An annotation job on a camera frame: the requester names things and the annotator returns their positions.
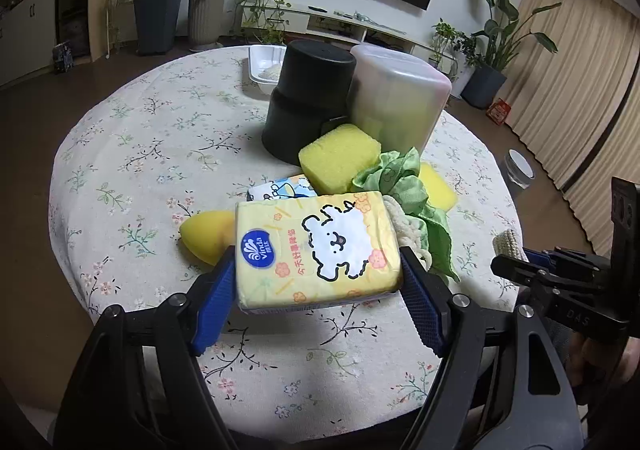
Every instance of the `hanging plant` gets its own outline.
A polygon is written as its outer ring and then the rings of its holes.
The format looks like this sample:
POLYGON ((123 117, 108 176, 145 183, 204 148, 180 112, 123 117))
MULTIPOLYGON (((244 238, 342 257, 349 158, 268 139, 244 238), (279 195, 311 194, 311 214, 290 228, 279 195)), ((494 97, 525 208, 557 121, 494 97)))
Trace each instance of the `hanging plant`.
MULTIPOLYGON (((433 34, 433 61, 436 62, 435 68, 439 71, 442 71, 440 67, 440 63, 442 62, 442 58, 444 53, 446 52, 449 46, 455 46, 455 41, 464 33, 458 31, 451 24, 447 24, 442 19, 440 19, 439 23, 433 26, 436 29, 436 32, 433 34)), ((452 59, 451 68, 448 73, 444 73, 447 77, 453 81, 456 79, 456 75, 458 74, 458 62, 456 59, 452 59)))
POLYGON ((239 13, 244 15, 244 27, 256 27, 262 30, 258 39, 267 44, 283 44, 285 25, 284 9, 291 4, 285 0, 236 0, 239 13))

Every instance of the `yellow sponge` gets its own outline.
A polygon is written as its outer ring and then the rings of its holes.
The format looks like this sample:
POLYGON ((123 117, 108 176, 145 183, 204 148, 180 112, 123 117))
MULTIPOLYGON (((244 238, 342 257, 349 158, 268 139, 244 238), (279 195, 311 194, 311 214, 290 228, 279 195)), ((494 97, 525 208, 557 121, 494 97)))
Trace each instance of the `yellow sponge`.
POLYGON ((346 194, 351 180, 375 165, 380 144, 351 123, 340 125, 300 150, 303 172, 318 194, 346 194))
POLYGON ((181 224, 180 236, 193 255, 215 266, 236 240, 236 214, 229 210, 201 212, 181 224))
POLYGON ((420 181, 424 183, 429 195, 429 204, 448 212, 458 202, 458 195, 449 188, 443 178, 429 163, 420 163, 420 181))

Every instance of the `small red box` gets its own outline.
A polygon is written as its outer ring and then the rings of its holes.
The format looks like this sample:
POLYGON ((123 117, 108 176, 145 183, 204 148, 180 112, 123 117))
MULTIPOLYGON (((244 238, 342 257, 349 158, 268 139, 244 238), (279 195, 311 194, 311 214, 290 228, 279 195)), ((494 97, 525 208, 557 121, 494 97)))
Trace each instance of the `small red box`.
POLYGON ((486 110, 486 115, 491 118, 496 125, 501 125, 504 123, 504 120, 507 119, 510 110, 511 106, 503 99, 498 98, 491 104, 491 107, 486 110))

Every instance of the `translucent plastic container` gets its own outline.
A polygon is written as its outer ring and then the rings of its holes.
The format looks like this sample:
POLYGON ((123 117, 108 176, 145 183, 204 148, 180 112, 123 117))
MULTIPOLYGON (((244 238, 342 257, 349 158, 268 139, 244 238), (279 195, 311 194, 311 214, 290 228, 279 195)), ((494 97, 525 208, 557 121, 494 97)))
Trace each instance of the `translucent plastic container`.
POLYGON ((351 121, 382 151, 422 152, 449 93, 449 79, 424 60, 383 47, 351 48, 356 70, 347 99, 351 121))
POLYGON ((261 74, 274 65, 282 65, 286 47, 281 45, 249 46, 249 78, 258 84, 264 94, 271 94, 278 84, 277 80, 263 78, 261 74))

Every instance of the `green ribbon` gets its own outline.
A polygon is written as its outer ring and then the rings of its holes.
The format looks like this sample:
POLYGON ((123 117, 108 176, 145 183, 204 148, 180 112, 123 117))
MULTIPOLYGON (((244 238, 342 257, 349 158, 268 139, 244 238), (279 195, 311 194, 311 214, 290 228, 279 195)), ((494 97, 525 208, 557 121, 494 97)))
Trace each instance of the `green ribbon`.
POLYGON ((444 210, 428 204, 427 189, 420 175, 420 155, 412 148, 404 156, 399 152, 383 152, 377 165, 367 168, 353 178, 352 191, 378 191, 390 195, 405 214, 415 218, 420 229, 420 243, 429 250, 433 268, 456 282, 459 278, 451 263, 451 236, 444 210))

